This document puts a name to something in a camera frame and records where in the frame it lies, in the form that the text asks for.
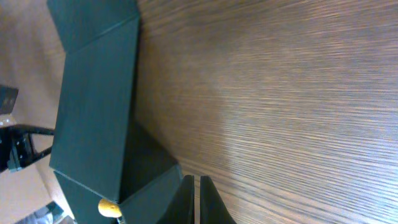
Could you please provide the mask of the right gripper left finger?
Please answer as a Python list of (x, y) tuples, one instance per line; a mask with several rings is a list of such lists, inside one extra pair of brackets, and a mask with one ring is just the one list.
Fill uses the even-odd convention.
[(194, 176), (186, 175), (172, 201), (157, 224), (194, 224), (195, 186)]

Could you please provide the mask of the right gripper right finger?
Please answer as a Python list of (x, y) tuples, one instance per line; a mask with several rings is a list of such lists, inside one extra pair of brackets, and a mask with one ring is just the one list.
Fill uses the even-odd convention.
[(200, 177), (200, 223), (236, 224), (210, 176)]

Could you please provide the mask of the yellow black screwdriver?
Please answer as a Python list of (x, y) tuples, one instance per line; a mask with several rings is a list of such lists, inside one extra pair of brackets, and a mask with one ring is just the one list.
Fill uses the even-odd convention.
[(98, 203), (99, 213), (108, 218), (120, 218), (122, 217), (122, 212), (118, 204), (113, 203), (105, 198), (102, 198)]

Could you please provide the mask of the dark green box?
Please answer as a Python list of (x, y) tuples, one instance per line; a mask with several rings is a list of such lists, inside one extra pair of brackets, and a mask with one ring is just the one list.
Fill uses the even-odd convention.
[(177, 160), (135, 119), (140, 15), (135, 1), (47, 3), (65, 50), (50, 166), (78, 223), (156, 223), (178, 189)]

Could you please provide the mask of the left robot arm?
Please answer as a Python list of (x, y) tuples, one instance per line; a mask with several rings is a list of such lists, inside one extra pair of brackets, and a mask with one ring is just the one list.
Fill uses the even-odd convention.
[(33, 134), (53, 136), (54, 130), (27, 124), (1, 126), (1, 172), (17, 172), (43, 159), (52, 152), (49, 147), (35, 150)]

